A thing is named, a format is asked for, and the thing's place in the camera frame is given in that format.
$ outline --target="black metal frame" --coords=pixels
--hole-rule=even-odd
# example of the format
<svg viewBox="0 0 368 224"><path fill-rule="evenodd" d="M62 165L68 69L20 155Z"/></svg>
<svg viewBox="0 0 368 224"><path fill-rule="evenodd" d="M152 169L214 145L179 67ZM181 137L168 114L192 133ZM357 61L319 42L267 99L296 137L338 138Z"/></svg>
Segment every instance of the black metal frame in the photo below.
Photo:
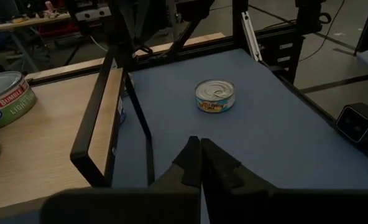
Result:
<svg viewBox="0 0 368 224"><path fill-rule="evenodd" d="M67 4L68 11L71 13L71 15L75 15L75 11L71 12L70 10L72 8L75 8L75 6L73 5L74 1L66 1L66 3L67 2L69 2L69 4ZM113 14L112 16L113 21L119 19L121 21L122 14L119 11L115 10L116 2L109 1L108 3L110 10ZM117 108L114 118L114 126L109 143L107 163L104 175L100 170L98 170L98 168L95 166L94 162L88 155L91 137L93 134L99 107L101 105L101 100L103 99L104 89L106 87L109 71L111 69L113 60L115 59L116 63L118 64L118 67L123 67L121 91L117 96L117 101L119 101L119 98L123 91L122 84L124 83L127 88L129 97L132 101L132 104L134 106L134 109L136 111L137 117L141 123L143 132L145 134L145 151L147 154L146 156L147 180L148 185L151 185L155 180L152 134L147 125L145 116L142 112L140 102L136 96L136 93L133 89L131 82L128 79L127 73L159 65L165 65L168 63L179 62L190 58L216 54L219 52L224 52L232 49L244 49L246 52L249 53L245 33L242 28L242 19L241 19L241 12L245 12L247 10L248 10L247 0L232 1L233 35L230 37L210 40L207 42L182 47L183 43L185 43L185 41L190 36L188 34L191 34L193 29L196 27L198 22L195 21L193 22L193 25L187 29L189 30L188 33L182 34L180 40L176 44L173 44L173 46L176 47L170 48L170 50L168 51L160 52L157 54L152 55L148 54L138 58L129 58L127 56L131 55L131 52L134 50L134 46L129 46L125 44L125 41L128 40L129 38L129 34L127 30L123 30L122 32L125 34L122 35L122 32L120 32L118 39L112 38L109 40L110 48L106 54L102 66L94 66L84 70L74 71L71 73L66 73L63 75L58 75L50 78L43 78L41 80L32 80L29 82L31 86L44 85L46 83L58 82L69 78L79 77L82 75L89 75L92 73L96 73L99 70L98 79L96 81L90 100L88 102L88 106L86 107L85 114L81 121L70 154L72 163L74 163L76 168L80 171L80 173L85 177L85 179L90 183L92 187L110 187L113 177L113 169L115 161L114 152L117 147L119 124L120 124L120 114L117 112ZM111 34L111 37L114 37L114 34L116 34L116 30L114 29L116 29L117 27L109 24L105 28L106 32L108 34ZM299 97L304 103L306 103L310 108L312 108L316 113L318 113L330 125L333 126L334 119L327 112L322 110L319 106L315 105L310 99L308 99L304 94L302 94L297 88L293 86L297 63L304 39L301 33L297 30L296 26L286 25L271 29L258 30L255 32L255 34L257 37L257 41L263 46L262 47L263 58L268 63L268 67L271 69L274 75L277 78L279 78L282 81L282 83L293 94ZM291 44L291 47L282 47L283 45L287 46L288 44ZM290 57L290 59L282 62L279 61L280 58L285 57Z"/></svg>

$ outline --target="floor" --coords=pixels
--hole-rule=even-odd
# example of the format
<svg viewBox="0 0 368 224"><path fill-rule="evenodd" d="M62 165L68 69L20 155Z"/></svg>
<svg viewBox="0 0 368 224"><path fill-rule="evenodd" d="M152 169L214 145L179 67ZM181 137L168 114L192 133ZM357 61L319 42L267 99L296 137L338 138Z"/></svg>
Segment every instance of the floor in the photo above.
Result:
<svg viewBox="0 0 368 224"><path fill-rule="evenodd" d="M281 0L249 0L253 6L269 11L286 19L294 19L297 15L295 1ZM330 0L323 4L323 12L335 15L342 3L341 0ZM280 20L249 8L254 29L262 29L266 26L281 22ZM355 47L368 15L368 0L346 0L341 12L335 20L329 37ZM193 37L222 32L225 35L232 34L231 27L231 0L215 0L211 7L210 15L199 24L193 33ZM329 25L325 25L322 34L327 33ZM171 42L172 38L158 37L150 45L158 45ZM300 58L305 58L318 49L323 41L322 37L309 34L303 44ZM51 64L53 67L62 66L70 52L75 48L75 42L62 43L58 47L52 47ZM299 63L295 86L299 89L336 82L348 78L368 75L368 67L357 62L355 57L337 52L341 49L347 52L352 50L342 47L330 41L326 41L323 48L311 58ZM88 42L78 51L71 63L84 62L104 56L104 51L92 42ZM307 94L313 101L334 117L337 117L344 105L349 103L368 103L368 81L343 85L327 90L316 91Z"/></svg>

